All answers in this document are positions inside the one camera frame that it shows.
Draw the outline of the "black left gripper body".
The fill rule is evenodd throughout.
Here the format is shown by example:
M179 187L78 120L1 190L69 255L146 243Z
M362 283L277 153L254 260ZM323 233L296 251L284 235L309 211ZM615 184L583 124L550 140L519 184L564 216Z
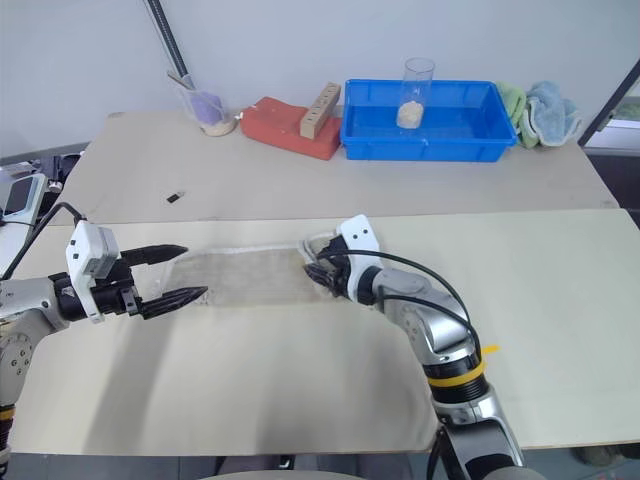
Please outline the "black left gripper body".
M124 259L115 261L104 279L96 279L92 297L102 314L129 314L142 311L142 299L138 295L129 263Z

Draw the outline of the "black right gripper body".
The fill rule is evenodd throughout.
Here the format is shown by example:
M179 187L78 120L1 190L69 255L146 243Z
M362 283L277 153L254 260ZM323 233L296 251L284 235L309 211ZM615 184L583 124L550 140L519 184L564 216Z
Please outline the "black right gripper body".
M337 236L329 241L329 244L318 254L319 264L326 268L332 276L340 282L340 297L348 298L348 282L351 274L351 264L347 255L339 255L339 252L348 250L348 246L342 236Z

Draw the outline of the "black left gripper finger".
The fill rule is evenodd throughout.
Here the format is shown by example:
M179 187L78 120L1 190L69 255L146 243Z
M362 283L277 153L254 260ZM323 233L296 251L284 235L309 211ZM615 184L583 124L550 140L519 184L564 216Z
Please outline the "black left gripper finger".
M188 248L184 246L161 244L123 250L120 255L129 266L155 265L172 260L187 251Z
M136 297L137 314L145 320L162 316L196 301L207 291L207 286L184 287L165 292L150 301L143 301L140 297Z

